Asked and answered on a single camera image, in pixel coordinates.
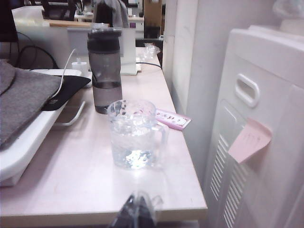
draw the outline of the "plastic bag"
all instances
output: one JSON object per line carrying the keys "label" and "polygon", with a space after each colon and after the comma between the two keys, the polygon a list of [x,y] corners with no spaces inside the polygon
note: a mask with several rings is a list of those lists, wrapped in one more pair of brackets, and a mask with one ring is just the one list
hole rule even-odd
{"label": "plastic bag", "polygon": [[145,43],[145,49],[143,52],[139,53],[136,56],[136,62],[146,62],[153,59],[158,53],[160,53],[160,49],[157,46],[154,46],[152,43]]}
{"label": "plastic bag", "polygon": [[156,210],[160,205],[159,196],[150,199],[145,192],[133,193],[108,228],[156,228]]}
{"label": "plastic bag", "polygon": [[273,11],[283,19],[304,19],[304,0],[277,0]]}

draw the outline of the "white wall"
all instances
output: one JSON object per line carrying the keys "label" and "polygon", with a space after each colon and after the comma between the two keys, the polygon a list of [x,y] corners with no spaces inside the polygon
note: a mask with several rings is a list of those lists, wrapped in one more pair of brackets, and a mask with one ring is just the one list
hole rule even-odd
{"label": "white wall", "polygon": [[168,1],[166,3],[165,31],[163,34],[162,70],[170,93],[172,88],[176,11],[177,0]]}
{"label": "white wall", "polygon": [[177,1],[171,95],[179,113],[187,109],[197,6],[198,0]]}
{"label": "white wall", "polygon": [[197,1],[177,0],[172,74],[164,73],[177,112],[192,118],[183,132],[201,184],[229,32],[251,24],[278,25],[274,1],[198,0],[196,6]]}

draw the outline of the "water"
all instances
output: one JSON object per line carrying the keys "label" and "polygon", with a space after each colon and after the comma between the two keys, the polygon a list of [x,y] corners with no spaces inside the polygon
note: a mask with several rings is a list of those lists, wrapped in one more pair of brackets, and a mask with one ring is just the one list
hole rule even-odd
{"label": "water", "polygon": [[93,82],[93,96],[95,110],[102,114],[107,114],[108,106],[117,100],[121,100],[121,82]]}
{"label": "water", "polygon": [[114,163],[120,167],[140,169],[156,162],[154,131],[137,123],[111,125]]}

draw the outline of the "pitcher handle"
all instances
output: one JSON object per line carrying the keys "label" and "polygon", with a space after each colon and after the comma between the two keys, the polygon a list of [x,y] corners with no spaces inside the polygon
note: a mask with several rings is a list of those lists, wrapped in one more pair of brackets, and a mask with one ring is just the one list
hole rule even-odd
{"label": "pitcher handle", "polygon": [[157,122],[157,124],[152,127],[152,130],[161,132],[161,144],[159,146],[159,156],[158,156],[158,164],[161,163],[163,154],[165,152],[167,141],[168,141],[168,135],[169,135],[169,127],[161,122]]}

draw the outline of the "black mouse pad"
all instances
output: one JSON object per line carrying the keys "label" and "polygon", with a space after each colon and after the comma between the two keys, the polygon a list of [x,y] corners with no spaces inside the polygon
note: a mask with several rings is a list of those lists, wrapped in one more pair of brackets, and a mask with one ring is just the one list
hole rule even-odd
{"label": "black mouse pad", "polygon": [[78,90],[83,88],[91,80],[80,76],[64,76],[64,81],[60,92],[53,98],[49,99],[42,107],[42,111],[54,111],[59,109],[67,102]]}

